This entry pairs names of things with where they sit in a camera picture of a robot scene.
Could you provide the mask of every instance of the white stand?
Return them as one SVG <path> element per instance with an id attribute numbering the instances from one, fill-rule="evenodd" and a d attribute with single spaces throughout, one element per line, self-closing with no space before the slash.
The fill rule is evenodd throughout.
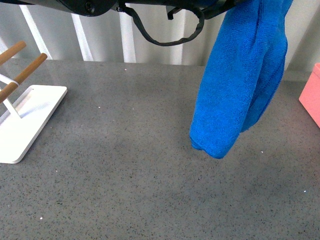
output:
<path id="1" fill-rule="evenodd" d="M 0 81 L 13 82 L 1 74 Z M 8 110 L 0 117 L 0 163 L 22 160 L 66 93 L 65 86 L 32 85 L 14 104 L 3 102 Z"/>

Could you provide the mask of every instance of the white wall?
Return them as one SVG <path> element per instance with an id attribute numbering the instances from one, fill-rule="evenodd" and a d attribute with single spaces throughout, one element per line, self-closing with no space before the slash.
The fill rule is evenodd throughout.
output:
<path id="1" fill-rule="evenodd" d="M 131 5 L 145 28 L 158 41 L 190 35 L 198 19 L 181 11 L 168 21 L 164 6 Z M 147 42 L 130 17 L 109 11 L 99 17 L 78 17 L 42 6 L 0 3 L 0 53 L 20 40 L 27 48 L 18 58 L 35 58 L 40 52 L 54 60 L 206 64 L 224 15 L 206 21 L 192 42 L 160 47 Z M 286 17 L 288 53 L 286 68 L 311 71 L 320 62 L 320 0 L 294 0 Z"/>

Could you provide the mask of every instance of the gray countertop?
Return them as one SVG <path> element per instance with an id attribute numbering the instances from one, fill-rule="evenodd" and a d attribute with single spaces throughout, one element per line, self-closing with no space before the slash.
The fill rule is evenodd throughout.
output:
<path id="1" fill-rule="evenodd" d="M 24 159 L 0 164 L 0 239 L 319 239 L 320 129 L 298 101 L 305 83 L 285 76 L 217 160 L 189 140 L 203 70 L 47 60 L 11 100 L 32 84 L 68 93 Z"/>

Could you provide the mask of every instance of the pink box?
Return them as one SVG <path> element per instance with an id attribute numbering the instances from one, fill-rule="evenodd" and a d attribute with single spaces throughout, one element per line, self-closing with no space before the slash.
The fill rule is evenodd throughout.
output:
<path id="1" fill-rule="evenodd" d="M 320 63 L 316 63 L 299 101 L 320 128 Z"/>

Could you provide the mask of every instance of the white vertical stripe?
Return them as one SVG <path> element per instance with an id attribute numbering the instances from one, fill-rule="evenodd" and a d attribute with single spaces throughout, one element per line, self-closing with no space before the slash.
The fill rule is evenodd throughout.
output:
<path id="1" fill-rule="evenodd" d="M 0 36 L 0 54 L 5 52 L 8 49 L 7 45 L 5 44 L 4 40 Z"/>
<path id="2" fill-rule="evenodd" d="M 181 10 L 179 13 L 174 15 L 174 20 L 176 25 L 174 26 L 175 31 L 172 33 L 172 41 L 177 41 L 184 37 L 185 29 L 186 29 L 186 10 Z M 184 45 L 180 44 L 177 46 L 173 46 L 170 51 L 170 64 L 173 65 L 181 65 L 182 57 L 183 57 Z"/>
<path id="3" fill-rule="evenodd" d="M 81 54 L 84 61 L 93 61 L 94 58 L 92 56 L 92 53 L 90 51 L 90 47 L 87 41 L 87 37 L 84 31 L 84 28 L 81 23 L 80 16 L 74 13 L 71 13 L 72 21 L 74 24 L 76 36 L 78 38 Z"/>
<path id="4" fill-rule="evenodd" d="M 119 13 L 123 59 L 125 63 L 136 63 L 136 50 L 132 18 L 124 12 Z"/>
<path id="5" fill-rule="evenodd" d="M 28 24 L 29 28 L 30 28 L 30 31 L 33 35 L 33 38 L 35 40 L 35 43 L 39 49 L 39 51 L 41 53 L 45 53 L 48 57 L 47 59 L 49 60 L 52 60 L 52 56 L 47 48 L 47 45 L 45 43 L 45 41 L 43 40 L 40 32 L 39 32 L 39 29 L 37 28 L 37 25 L 28 9 L 28 6 L 26 5 L 20 5 L 20 9 L 22 11 L 22 14 L 26 20 L 26 23 Z"/>

